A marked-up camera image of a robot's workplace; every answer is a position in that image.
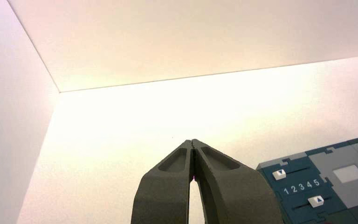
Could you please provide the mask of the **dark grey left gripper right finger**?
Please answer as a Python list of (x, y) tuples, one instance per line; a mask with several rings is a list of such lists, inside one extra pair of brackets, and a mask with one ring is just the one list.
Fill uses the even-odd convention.
[(232, 157), (193, 139), (194, 175), (206, 224), (281, 224), (265, 178)]

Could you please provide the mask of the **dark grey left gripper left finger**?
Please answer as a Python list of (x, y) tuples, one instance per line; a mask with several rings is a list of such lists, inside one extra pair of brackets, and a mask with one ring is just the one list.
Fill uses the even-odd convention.
[(191, 140), (185, 140), (142, 177), (134, 197), (131, 223), (188, 223), (193, 176), (193, 146)]

